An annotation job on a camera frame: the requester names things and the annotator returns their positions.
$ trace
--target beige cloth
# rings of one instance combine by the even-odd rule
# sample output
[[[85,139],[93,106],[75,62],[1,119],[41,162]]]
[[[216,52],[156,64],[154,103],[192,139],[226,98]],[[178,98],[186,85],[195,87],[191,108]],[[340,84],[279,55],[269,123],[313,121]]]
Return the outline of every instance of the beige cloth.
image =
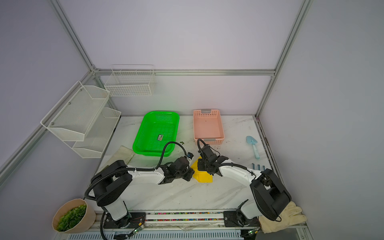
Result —
[[[299,224],[307,221],[307,217],[301,214],[303,210],[296,206],[292,201],[281,212],[281,222],[271,221],[264,216],[259,217],[259,221],[264,233],[277,232],[286,229],[288,226]]]
[[[133,158],[135,155],[135,152],[131,149],[128,149],[124,146],[120,146],[120,148],[115,152],[115,154],[112,155],[112,157],[103,165],[103,167],[99,168],[101,172],[104,168],[108,167],[112,163],[114,163],[117,160],[124,160],[125,164],[128,164],[129,161]]]

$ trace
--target green plant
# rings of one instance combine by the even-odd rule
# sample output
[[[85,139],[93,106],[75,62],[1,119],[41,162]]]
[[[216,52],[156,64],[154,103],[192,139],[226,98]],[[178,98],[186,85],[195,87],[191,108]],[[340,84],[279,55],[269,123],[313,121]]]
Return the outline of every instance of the green plant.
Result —
[[[86,209],[87,205],[84,204],[69,210],[64,216],[60,218],[57,230],[59,232],[65,232],[66,230],[76,226],[85,215]]]

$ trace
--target black cable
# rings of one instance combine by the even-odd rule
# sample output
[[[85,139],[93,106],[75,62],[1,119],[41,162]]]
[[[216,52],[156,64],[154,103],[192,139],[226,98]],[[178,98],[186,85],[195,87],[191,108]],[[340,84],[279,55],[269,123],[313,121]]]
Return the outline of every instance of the black cable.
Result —
[[[215,151],[215,152],[217,152],[218,153],[218,157],[220,157],[221,156],[221,154],[219,153],[219,151],[217,151],[217,150],[214,150],[211,146],[209,146],[213,151]]]
[[[245,238],[249,238],[249,237],[251,237],[252,235],[243,235],[243,234],[240,234],[240,237],[243,237],[244,239]]]
[[[89,195],[89,192],[96,186],[98,185],[101,181],[109,178],[109,177],[112,177],[113,175],[115,175],[116,173],[119,173],[119,172],[126,172],[126,171],[144,171],[144,172],[152,172],[152,171],[155,171],[156,169],[154,168],[135,168],[135,167],[125,167],[125,168],[120,168],[120,169],[116,169],[115,171],[112,171],[110,173],[108,173],[107,175],[105,175],[104,177],[98,179],[97,181],[95,181],[94,183],[92,183],[88,189],[85,191],[84,193],[84,197],[86,199],[90,199],[90,200],[94,200],[96,201],[96,198],[95,197],[92,197]]]
[[[170,143],[179,145],[179,146],[183,149],[183,151],[184,151],[184,155],[185,155],[185,156],[187,155],[187,152],[185,151],[184,147],[183,147],[180,143],[178,143],[178,142],[167,142],[167,144],[166,144],[166,145],[164,146],[164,148],[163,148],[163,152],[161,153],[161,157],[160,157],[159,163],[157,164],[157,166],[155,167],[155,169],[158,169],[158,168],[160,167],[161,161],[163,161],[163,157],[164,157],[164,154],[165,154],[165,152],[166,152],[166,148],[167,148],[168,144],[170,144]]]
[[[187,155],[187,152],[186,150],[184,149],[184,147],[178,143],[178,142],[167,142],[167,144],[164,146],[163,148],[163,152],[161,153],[161,157],[160,157],[160,160],[159,160],[159,163],[157,164],[156,168],[137,168],[137,167],[125,167],[125,168],[120,168],[120,169],[116,169],[115,171],[112,171],[110,173],[108,173],[107,175],[105,175],[104,177],[98,179],[97,181],[95,181],[94,183],[92,183],[88,189],[85,191],[85,194],[84,194],[84,197],[86,199],[90,199],[90,200],[94,200],[96,201],[96,198],[95,197],[92,197],[89,195],[89,192],[96,186],[98,185],[101,181],[109,178],[109,177],[112,177],[113,175],[115,175],[116,173],[119,173],[119,172],[125,172],[125,171],[147,171],[147,172],[152,172],[152,171],[155,171],[156,169],[159,168],[160,164],[161,164],[161,161],[163,160],[163,157],[164,157],[164,154],[165,154],[165,151],[166,151],[166,148],[168,146],[168,144],[176,144],[176,145],[179,145],[183,151],[184,151],[184,155],[186,156]]]
[[[245,166],[243,166],[243,165],[240,165],[240,164],[237,164],[237,163],[233,163],[233,162],[219,164],[219,165],[217,165],[217,166],[212,170],[212,172],[216,172],[216,170],[217,170],[219,167],[222,167],[222,166],[239,167],[239,168],[241,168],[241,169],[247,170],[251,175],[255,175],[253,172],[249,171],[247,167],[245,167]]]
[[[199,139],[197,140],[197,147],[199,148],[199,151],[201,151],[200,142],[202,142],[202,143],[204,144],[204,146],[207,145],[201,138],[199,138]]]
[[[104,240],[108,240],[105,235],[104,235],[104,232],[103,232],[103,220],[104,220],[104,216],[105,216],[105,212],[103,212],[103,215],[101,216],[101,220],[100,220],[100,234],[101,234],[101,237],[104,239]]]

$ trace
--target blue garden trowel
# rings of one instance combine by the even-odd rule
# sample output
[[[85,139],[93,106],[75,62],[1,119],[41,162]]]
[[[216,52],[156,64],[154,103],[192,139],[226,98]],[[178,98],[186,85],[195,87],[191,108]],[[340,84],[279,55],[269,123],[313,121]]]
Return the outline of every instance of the blue garden trowel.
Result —
[[[256,143],[257,143],[256,139],[254,139],[251,136],[247,136],[247,143],[252,144],[253,153],[255,154],[255,158],[260,159],[260,155],[259,155],[257,148],[256,148]]]

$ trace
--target wire mesh shelf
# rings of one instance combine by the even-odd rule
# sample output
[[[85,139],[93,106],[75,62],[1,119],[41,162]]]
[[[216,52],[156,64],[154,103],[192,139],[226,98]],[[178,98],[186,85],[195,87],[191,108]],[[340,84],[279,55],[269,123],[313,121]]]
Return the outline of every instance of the wire mesh shelf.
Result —
[[[113,97],[151,96],[156,86],[152,65],[111,65],[104,87]]]
[[[101,158],[120,115],[117,110],[103,108],[84,141],[75,142],[72,149],[82,158]]]
[[[105,89],[77,84],[80,88],[53,120],[47,126],[41,122],[62,141],[84,141],[109,99]]]

